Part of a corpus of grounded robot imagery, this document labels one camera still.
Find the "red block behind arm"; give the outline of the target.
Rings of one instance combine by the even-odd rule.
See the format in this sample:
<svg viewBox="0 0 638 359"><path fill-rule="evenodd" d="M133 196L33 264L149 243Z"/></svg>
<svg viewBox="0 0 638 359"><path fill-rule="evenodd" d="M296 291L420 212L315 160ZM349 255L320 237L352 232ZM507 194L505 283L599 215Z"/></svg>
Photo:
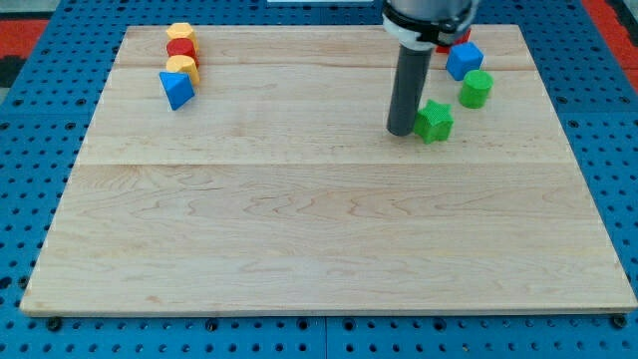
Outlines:
<svg viewBox="0 0 638 359"><path fill-rule="evenodd" d="M437 46L436 47L436 52L437 53L442 53L442 54L449 54L451 52L451 49L454 46L466 43L470 39L471 32L472 32L472 28L468 28L464 32L464 34L462 36L460 36L460 38L457 39L452 45L450 45L450 46Z"/></svg>

